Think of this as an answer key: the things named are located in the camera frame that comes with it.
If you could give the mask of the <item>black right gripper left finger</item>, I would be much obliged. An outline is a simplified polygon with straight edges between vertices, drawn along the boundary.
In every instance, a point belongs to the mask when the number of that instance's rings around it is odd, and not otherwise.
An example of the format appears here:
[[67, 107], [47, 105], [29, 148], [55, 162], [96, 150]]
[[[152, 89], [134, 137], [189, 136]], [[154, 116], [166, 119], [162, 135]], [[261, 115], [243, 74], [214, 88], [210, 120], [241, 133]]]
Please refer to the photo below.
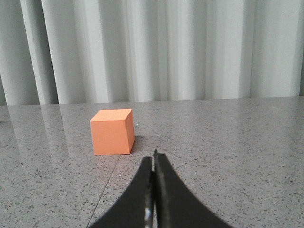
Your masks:
[[151, 228], [154, 215], [152, 158], [144, 157], [131, 183], [92, 228]]

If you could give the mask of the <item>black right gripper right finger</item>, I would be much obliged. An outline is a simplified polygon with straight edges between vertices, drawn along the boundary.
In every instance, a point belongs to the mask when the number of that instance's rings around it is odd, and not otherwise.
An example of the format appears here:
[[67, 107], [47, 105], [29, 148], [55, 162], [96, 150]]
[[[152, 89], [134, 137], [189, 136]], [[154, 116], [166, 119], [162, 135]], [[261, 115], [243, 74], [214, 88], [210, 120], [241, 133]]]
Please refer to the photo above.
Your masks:
[[154, 151], [154, 195], [160, 228], [230, 228], [202, 204], [173, 169], [168, 157]]

